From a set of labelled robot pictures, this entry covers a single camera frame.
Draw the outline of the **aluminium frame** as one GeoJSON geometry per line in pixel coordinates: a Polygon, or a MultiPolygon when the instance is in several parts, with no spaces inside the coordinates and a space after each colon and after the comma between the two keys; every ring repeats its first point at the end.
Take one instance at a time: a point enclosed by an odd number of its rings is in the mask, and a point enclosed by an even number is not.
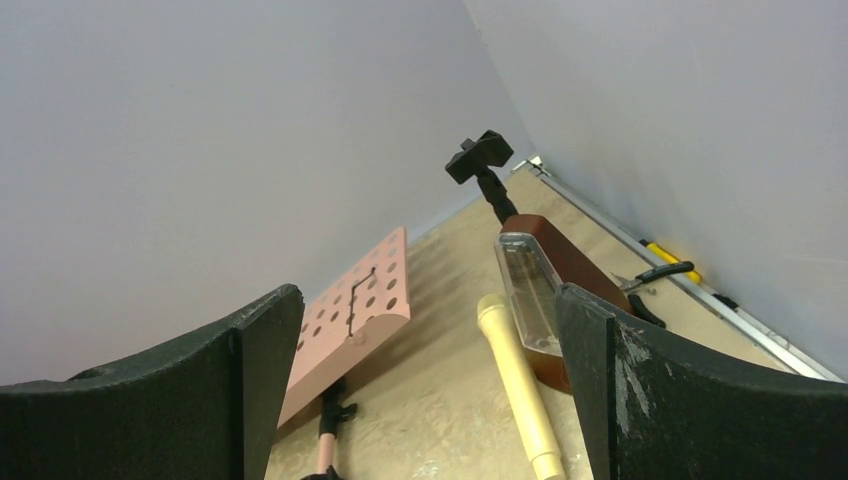
{"type": "MultiPolygon", "coordinates": [[[[628,230],[620,222],[612,219],[609,215],[601,212],[596,205],[592,204],[586,198],[576,193],[576,191],[566,186],[565,183],[552,176],[542,163],[540,157],[536,156],[519,162],[517,166],[510,170],[510,173],[514,175],[521,171],[532,174],[549,188],[556,191],[558,195],[570,202],[575,208],[605,229],[609,234],[615,237],[623,245],[627,246],[627,248],[646,261],[649,265],[656,266],[665,264],[660,256],[653,253],[645,245],[640,243],[640,240],[635,233],[628,230]]],[[[701,281],[699,283],[694,283],[681,275],[672,276],[671,281],[701,305],[715,313],[719,318],[740,331],[746,337],[750,338],[755,345],[775,359],[779,360],[791,371],[805,377],[819,380],[828,380],[840,383],[844,381],[843,378],[836,375],[818,361],[801,351],[786,338],[777,334],[743,308],[729,307],[717,297],[717,292],[705,282],[701,281]]]]}

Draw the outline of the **clear metronome cover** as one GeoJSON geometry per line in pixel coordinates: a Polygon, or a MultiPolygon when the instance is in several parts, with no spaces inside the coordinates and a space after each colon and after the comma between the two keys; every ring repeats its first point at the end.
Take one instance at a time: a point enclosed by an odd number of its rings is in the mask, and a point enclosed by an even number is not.
{"type": "Polygon", "coordinates": [[[522,344],[562,357],[555,315],[562,281],[540,243],[529,233],[504,232],[495,241],[495,252],[522,344]]]}

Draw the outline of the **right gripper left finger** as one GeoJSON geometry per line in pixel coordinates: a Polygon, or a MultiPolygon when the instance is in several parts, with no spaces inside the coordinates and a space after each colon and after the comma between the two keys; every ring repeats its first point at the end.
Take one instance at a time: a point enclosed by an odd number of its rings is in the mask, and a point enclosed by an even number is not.
{"type": "Polygon", "coordinates": [[[5,479],[261,479],[305,306],[284,284],[65,381],[1,390],[5,479]]]}

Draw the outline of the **black pliers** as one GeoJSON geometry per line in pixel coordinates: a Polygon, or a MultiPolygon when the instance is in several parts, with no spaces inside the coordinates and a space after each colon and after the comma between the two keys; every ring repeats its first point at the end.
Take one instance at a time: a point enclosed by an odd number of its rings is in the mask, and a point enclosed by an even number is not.
{"type": "Polygon", "coordinates": [[[695,265],[691,261],[677,261],[655,266],[633,278],[627,278],[616,273],[612,273],[612,276],[618,281],[618,288],[625,294],[635,316],[647,323],[665,329],[667,324],[645,305],[640,294],[644,292],[655,295],[656,290],[650,287],[650,284],[678,274],[685,274],[688,279],[696,284],[701,282],[701,276],[695,271],[695,265]]]}

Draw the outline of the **cream microphone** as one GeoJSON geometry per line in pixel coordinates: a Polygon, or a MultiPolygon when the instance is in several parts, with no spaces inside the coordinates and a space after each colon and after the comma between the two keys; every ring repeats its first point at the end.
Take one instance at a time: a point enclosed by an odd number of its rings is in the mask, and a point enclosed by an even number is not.
{"type": "Polygon", "coordinates": [[[487,339],[535,477],[564,479],[566,472],[554,431],[525,358],[511,307],[499,294],[483,296],[477,326],[487,339]]]}

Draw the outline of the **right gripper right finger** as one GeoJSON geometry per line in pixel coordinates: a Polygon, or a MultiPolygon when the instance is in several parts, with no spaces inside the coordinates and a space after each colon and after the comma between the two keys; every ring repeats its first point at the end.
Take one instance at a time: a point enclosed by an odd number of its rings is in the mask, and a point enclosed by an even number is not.
{"type": "Polygon", "coordinates": [[[756,365],[574,284],[555,320],[597,479],[843,479],[847,387],[756,365]]]}

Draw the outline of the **black microphone stand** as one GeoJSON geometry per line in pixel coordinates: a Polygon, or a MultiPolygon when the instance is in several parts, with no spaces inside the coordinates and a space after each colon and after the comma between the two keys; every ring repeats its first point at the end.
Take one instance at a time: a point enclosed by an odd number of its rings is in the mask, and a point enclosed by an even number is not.
{"type": "Polygon", "coordinates": [[[514,150],[500,133],[487,130],[477,140],[465,139],[460,144],[460,151],[445,166],[445,171],[457,184],[476,179],[484,199],[501,224],[518,211],[493,168],[504,167],[513,154],[514,150]]]}

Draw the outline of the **brown metronome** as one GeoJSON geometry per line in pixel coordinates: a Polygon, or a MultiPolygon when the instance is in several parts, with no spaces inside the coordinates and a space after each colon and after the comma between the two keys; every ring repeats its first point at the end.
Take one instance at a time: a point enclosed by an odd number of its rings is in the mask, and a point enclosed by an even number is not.
{"type": "MultiPolygon", "coordinates": [[[[627,313],[634,312],[618,285],[546,217],[533,214],[514,215],[503,224],[500,233],[504,232],[522,232],[534,236],[551,261],[562,284],[574,283],[627,313]]],[[[565,394],[572,392],[562,357],[538,353],[524,345],[523,349],[533,373],[542,384],[565,394]]]]}

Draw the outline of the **pink tripod music stand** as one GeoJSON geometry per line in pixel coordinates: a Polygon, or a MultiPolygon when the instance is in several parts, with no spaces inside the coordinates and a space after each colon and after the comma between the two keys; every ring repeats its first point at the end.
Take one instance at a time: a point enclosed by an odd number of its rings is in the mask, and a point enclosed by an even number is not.
{"type": "Polygon", "coordinates": [[[320,403],[317,466],[306,479],[340,479],[341,426],[359,413],[347,403],[347,375],[411,320],[407,232],[398,227],[305,307],[278,425],[320,403]]]}

